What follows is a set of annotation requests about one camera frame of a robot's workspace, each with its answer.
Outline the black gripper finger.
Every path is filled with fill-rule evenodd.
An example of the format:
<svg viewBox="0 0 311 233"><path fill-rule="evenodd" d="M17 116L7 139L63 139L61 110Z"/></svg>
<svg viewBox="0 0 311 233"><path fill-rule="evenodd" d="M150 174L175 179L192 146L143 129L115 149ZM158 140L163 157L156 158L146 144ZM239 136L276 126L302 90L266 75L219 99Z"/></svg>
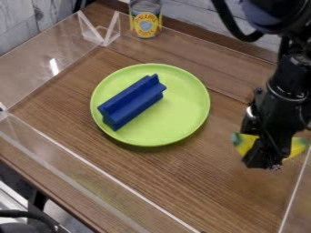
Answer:
<svg viewBox="0 0 311 233"><path fill-rule="evenodd" d="M259 116L254 106L248 106L242 121L240 133L259 135Z"/></svg>
<svg viewBox="0 0 311 233"><path fill-rule="evenodd" d="M247 168L279 170L286 157L272 147L266 147L260 139L256 139L246 156L242 158L242 162Z"/></svg>

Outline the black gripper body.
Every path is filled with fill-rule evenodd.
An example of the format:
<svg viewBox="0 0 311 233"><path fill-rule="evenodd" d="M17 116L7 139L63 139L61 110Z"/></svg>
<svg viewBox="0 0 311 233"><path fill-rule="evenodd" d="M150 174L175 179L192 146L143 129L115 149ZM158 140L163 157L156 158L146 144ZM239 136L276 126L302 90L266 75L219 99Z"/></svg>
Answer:
<svg viewBox="0 0 311 233"><path fill-rule="evenodd" d="M254 90L254 106L259 116L259 135L266 147L272 147L288 158L294 135L306 130L311 108L306 96L284 96L271 86Z"/></svg>

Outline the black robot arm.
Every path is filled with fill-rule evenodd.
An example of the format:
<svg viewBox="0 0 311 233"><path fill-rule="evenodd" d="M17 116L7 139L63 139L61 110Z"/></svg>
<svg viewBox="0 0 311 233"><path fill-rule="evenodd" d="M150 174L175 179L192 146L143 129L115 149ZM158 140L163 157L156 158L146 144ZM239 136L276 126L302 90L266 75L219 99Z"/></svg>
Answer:
<svg viewBox="0 0 311 233"><path fill-rule="evenodd" d="M278 169L294 135L311 126L311 0L243 0L250 24L279 35L278 68L254 90L240 132L256 139L242 158L248 168Z"/></svg>

